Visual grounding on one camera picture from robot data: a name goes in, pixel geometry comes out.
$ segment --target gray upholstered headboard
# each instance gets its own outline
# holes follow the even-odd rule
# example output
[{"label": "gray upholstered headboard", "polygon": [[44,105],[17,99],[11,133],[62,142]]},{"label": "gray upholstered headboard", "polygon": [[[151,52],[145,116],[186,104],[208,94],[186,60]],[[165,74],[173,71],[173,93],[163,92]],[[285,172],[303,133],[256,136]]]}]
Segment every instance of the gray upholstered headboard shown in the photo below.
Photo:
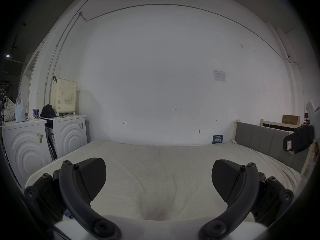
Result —
[{"label": "gray upholstered headboard", "polygon": [[288,134],[284,130],[236,122],[235,141],[237,144],[273,157],[301,173],[305,167],[309,149],[307,148],[298,154],[285,152],[282,148],[282,141]]}]

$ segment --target washing machine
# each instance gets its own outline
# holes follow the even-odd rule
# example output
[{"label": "washing machine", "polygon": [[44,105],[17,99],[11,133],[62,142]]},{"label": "washing machine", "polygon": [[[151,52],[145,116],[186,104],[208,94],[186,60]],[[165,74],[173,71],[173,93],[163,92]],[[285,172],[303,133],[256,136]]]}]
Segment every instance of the washing machine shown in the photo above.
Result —
[{"label": "washing machine", "polygon": [[2,126],[7,159],[23,189],[31,174],[52,162],[45,124],[42,119],[29,119],[25,122],[4,122]]},{"label": "washing machine", "polygon": [[57,158],[88,144],[86,116],[70,114],[54,118],[42,118],[47,121],[48,138]]}]

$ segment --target beige plastic basket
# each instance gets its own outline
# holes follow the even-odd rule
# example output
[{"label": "beige plastic basket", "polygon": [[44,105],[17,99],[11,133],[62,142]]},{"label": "beige plastic basket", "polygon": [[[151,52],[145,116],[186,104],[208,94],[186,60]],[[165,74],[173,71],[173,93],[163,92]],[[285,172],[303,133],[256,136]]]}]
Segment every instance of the beige plastic basket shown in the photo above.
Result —
[{"label": "beige plastic basket", "polygon": [[53,81],[50,104],[56,113],[74,112],[76,110],[77,82],[58,78]]}]

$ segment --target mattress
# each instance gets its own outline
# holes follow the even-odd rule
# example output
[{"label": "mattress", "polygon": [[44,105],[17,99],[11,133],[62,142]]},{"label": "mattress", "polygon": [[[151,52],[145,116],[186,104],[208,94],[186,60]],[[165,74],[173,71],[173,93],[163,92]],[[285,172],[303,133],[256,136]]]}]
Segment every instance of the mattress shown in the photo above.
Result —
[{"label": "mattress", "polygon": [[[300,181],[294,169],[231,141],[205,146],[138,146],[95,140],[35,172],[26,187],[44,173],[52,175],[64,160],[78,163],[92,157],[106,163],[106,183],[90,204],[102,216],[143,220],[215,218],[227,208],[211,181],[212,167],[218,159],[240,165],[254,162],[266,178],[275,176],[293,192]],[[253,221],[253,217],[248,216],[246,221]]]}]

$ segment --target cardboard box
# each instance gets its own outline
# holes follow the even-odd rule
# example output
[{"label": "cardboard box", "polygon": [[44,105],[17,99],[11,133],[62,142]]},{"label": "cardboard box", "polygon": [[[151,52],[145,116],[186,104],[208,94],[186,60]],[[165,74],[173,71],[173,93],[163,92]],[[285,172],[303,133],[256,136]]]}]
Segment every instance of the cardboard box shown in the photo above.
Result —
[{"label": "cardboard box", "polygon": [[300,125],[300,116],[299,115],[283,114],[282,115],[282,123],[299,126]]}]

